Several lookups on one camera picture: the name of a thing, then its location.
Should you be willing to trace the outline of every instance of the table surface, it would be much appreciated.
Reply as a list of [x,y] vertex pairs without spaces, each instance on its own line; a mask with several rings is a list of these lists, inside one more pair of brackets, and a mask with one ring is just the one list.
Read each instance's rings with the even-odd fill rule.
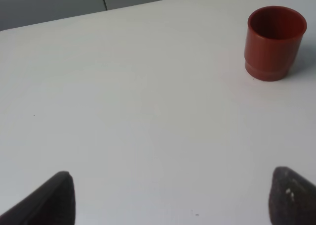
[[[248,16],[308,23],[278,82]],[[0,213],[57,171],[77,225],[267,225],[276,166],[316,182],[315,0],[164,0],[0,32]]]

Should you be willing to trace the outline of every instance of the red cup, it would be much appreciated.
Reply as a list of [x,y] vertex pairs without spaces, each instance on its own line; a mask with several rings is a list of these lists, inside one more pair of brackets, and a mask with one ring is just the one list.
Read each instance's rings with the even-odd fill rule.
[[247,72],[262,81],[284,78],[293,65],[306,31],[305,18],[283,6],[266,6],[248,19],[245,47]]

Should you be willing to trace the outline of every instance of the cup base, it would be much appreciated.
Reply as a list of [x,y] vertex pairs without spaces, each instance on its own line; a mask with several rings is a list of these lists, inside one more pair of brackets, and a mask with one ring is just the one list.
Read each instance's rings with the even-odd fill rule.
[[263,71],[253,68],[251,65],[247,63],[247,61],[245,62],[245,67],[246,67],[247,72],[251,76],[265,82],[274,82],[277,80],[281,80],[282,78],[286,76],[288,72],[287,68],[284,68],[278,72],[263,72]]

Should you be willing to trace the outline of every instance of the cup rim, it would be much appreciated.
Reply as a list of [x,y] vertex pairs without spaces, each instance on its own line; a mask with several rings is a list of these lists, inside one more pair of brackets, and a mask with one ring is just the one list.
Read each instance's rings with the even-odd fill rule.
[[[288,39],[281,39],[281,40],[278,40],[278,39],[271,39],[271,38],[267,38],[267,37],[264,37],[264,36],[262,36],[262,35],[259,35],[259,34],[258,34],[256,31],[254,31],[254,29],[251,27],[250,22],[251,22],[253,16],[256,15],[259,11],[264,10],[264,9],[270,9],[270,8],[278,8],[278,9],[283,9],[283,10],[288,10],[288,11],[293,12],[294,14],[296,14],[296,15],[302,20],[303,25],[304,25],[303,30],[302,30],[301,32],[299,32],[299,33],[298,33],[296,36],[294,36],[294,37],[291,37],[291,38],[288,38]],[[306,30],[307,30],[307,22],[306,22],[306,19],[304,18],[304,16],[303,16],[302,14],[300,14],[299,12],[297,12],[297,11],[291,9],[291,8],[288,8],[288,7],[285,7],[285,6],[265,6],[265,7],[262,7],[262,8],[260,8],[260,9],[258,9],[258,10],[255,10],[255,11],[249,16],[249,18],[248,18],[248,29],[249,29],[252,33],[254,33],[255,35],[257,35],[257,36],[259,36],[259,37],[261,37],[261,38],[263,38],[263,39],[265,39],[265,40],[275,41],[275,42],[287,42],[287,41],[292,41],[292,40],[296,40],[296,39],[301,38],[301,37],[304,35],[304,33],[306,32]]]

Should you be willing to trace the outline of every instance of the white table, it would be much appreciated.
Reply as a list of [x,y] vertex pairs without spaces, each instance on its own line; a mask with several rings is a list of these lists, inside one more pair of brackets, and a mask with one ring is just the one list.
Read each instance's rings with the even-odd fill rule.
[[[308,23],[272,83],[243,57],[267,5]],[[67,170],[77,225],[270,224],[276,166],[316,182],[315,10],[165,0],[0,32],[0,213]]]

